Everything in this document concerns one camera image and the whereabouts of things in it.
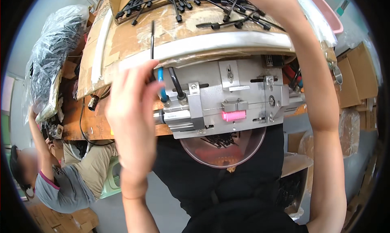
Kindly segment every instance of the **green plastic stool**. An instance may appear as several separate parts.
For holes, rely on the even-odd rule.
[[[115,195],[122,191],[122,189],[115,184],[115,182],[119,181],[119,176],[112,174],[112,169],[117,163],[119,163],[118,156],[111,157],[110,164],[107,169],[107,178],[104,181],[103,190],[100,194],[100,199]]]

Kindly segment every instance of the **pink plastic basin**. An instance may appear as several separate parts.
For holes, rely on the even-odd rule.
[[[340,34],[344,31],[344,27],[341,24],[341,21],[336,16],[332,8],[324,0],[312,0],[321,13],[324,15],[325,19],[328,21],[330,27],[333,30],[333,33]]]

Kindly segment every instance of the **person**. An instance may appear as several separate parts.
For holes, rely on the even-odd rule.
[[[286,29],[301,67],[314,134],[309,223],[297,225],[275,206],[274,189],[283,162],[280,127],[267,127],[261,150],[237,166],[230,178],[221,176],[217,169],[197,164],[169,138],[162,143],[159,140],[157,147],[152,105],[163,83],[146,84],[151,70],[158,64],[158,60],[150,60],[118,71],[105,110],[122,165],[120,183],[129,232],[158,232],[145,203],[146,176],[152,169],[191,216],[183,232],[341,231],[346,194],[338,133],[339,105],[319,41],[296,0],[250,1]]]
[[[118,156],[114,144],[93,146],[82,161],[76,159],[64,143],[65,167],[51,153],[53,143],[43,138],[30,109],[28,123],[36,148],[22,151],[11,148],[10,168],[20,188],[32,188],[47,207],[60,213],[88,208],[99,199],[112,156]]]

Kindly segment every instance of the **blue air hose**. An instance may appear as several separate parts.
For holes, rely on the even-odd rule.
[[[158,69],[157,71],[157,79],[159,82],[162,82],[164,80],[164,77],[163,77],[163,71],[164,68],[161,67]],[[167,93],[165,92],[165,88],[162,88],[161,89],[161,102],[166,102],[168,101],[168,96],[167,96]]]

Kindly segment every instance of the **grey floor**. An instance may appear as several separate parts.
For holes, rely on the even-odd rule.
[[[309,129],[311,126],[307,114],[286,118],[284,121],[285,151],[287,134]],[[359,191],[368,160],[373,153],[376,137],[376,132],[361,131],[358,153],[344,159],[347,201],[350,201]],[[160,232],[181,232],[190,217],[180,208],[180,202],[172,197],[166,185],[153,172],[149,174],[148,182],[146,203]],[[99,233],[127,232],[120,193],[97,201],[91,208],[99,216],[100,225],[97,227]],[[309,221],[310,195],[305,194],[302,208],[304,214],[297,222],[306,224]]]

